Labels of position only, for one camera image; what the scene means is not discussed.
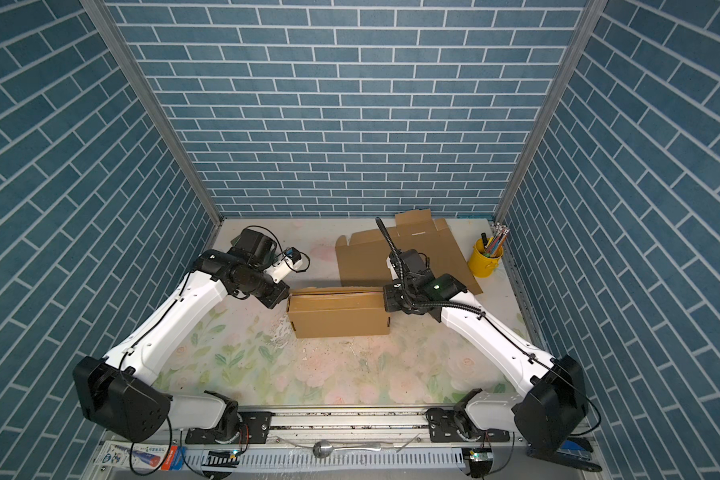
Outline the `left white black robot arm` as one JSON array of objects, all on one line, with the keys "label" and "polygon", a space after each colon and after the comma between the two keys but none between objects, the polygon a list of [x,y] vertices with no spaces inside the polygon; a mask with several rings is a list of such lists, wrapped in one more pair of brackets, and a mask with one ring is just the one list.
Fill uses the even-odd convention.
[{"label": "left white black robot arm", "polygon": [[133,443],[173,429],[220,444],[239,440],[242,420],[235,400],[211,391],[168,394],[154,383],[182,340],[220,302],[254,298],[273,309],[289,296],[285,277],[307,266],[304,253],[283,248],[257,225],[244,228],[228,251],[203,252],[141,326],[102,357],[86,356],[75,366],[84,418]]}]

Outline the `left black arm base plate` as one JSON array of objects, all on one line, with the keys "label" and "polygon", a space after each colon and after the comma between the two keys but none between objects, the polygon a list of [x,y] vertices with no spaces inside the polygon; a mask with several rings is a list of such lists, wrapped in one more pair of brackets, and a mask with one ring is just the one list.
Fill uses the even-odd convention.
[{"label": "left black arm base plate", "polygon": [[190,429],[184,439],[188,445],[264,444],[269,435],[273,413],[269,411],[235,411],[226,415],[211,429]]}]

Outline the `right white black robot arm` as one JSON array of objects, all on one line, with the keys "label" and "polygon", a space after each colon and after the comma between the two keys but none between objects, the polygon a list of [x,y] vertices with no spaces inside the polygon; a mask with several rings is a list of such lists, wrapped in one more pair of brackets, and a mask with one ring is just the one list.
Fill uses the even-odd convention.
[{"label": "right white black robot arm", "polygon": [[393,281],[383,288],[385,309],[432,316],[486,356],[513,385],[507,401],[477,393],[463,405],[478,430],[519,433],[536,450],[554,452],[575,435],[588,414],[584,372],[569,355],[556,358],[517,335],[450,274],[434,276],[414,249],[394,247],[387,266]]}]

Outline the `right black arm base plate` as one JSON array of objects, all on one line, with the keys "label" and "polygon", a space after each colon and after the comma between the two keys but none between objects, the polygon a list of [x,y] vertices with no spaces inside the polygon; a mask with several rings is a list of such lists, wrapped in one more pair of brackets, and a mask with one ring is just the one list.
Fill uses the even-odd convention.
[{"label": "right black arm base plate", "polygon": [[429,408],[424,415],[432,443],[508,442],[511,435],[505,430],[481,430],[465,413],[440,407]]}]

